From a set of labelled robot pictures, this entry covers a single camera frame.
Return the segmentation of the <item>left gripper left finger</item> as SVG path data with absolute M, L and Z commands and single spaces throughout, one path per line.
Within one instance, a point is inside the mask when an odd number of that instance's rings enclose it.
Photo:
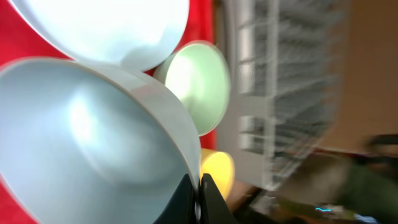
M 185 174 L 166 208 L 153 224 L 195 223 L 195 194 L 188 174 Z

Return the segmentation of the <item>yellow plastic cup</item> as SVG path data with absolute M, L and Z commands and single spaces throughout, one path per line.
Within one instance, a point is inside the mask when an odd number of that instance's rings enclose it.
M 201 149 L 200 177 L 210 174 L 224 200 L 230 194 L 234 183 L 235 166 L 233 158 L 226 152 Z

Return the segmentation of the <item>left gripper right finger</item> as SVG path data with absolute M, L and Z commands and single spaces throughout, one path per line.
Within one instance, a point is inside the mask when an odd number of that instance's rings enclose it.
M 201 224 L 239 224 L 210 174 L 201 178 L 199 202 Z

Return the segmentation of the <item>small light blue bowl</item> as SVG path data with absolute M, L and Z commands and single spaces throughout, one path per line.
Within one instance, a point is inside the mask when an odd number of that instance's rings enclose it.
M 28 58 L 1 70 L 1 177 L 39 223 L 153 223 L 201 147 L 182 102 L 142 72 Z

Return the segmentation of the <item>mint green bowl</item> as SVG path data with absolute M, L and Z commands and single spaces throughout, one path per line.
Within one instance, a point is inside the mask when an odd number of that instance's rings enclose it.
M 184 45 L 156 68 L 154 78 L 164 84 L 190 113 L 199 136 L 223 119 L 231 91 L 226 60 L 210 42 Z

